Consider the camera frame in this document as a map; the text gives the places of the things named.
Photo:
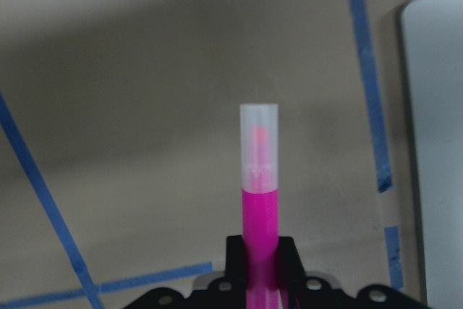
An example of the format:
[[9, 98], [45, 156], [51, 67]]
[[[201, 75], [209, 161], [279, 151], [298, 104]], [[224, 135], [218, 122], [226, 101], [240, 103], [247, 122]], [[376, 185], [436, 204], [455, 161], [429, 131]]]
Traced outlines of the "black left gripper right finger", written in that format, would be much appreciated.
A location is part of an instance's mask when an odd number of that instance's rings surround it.
[[303, 280], [305, 269], [292, 237], [279, 237], [277, 250], [277, 279]]

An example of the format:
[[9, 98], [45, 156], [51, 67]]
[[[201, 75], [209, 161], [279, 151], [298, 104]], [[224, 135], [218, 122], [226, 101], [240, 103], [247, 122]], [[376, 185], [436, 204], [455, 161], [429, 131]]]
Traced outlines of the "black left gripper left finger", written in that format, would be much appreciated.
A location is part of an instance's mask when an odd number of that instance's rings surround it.
[[247, 252], [242, 235], [226, 238], [225, 276], [240, 282], [247, 281]]

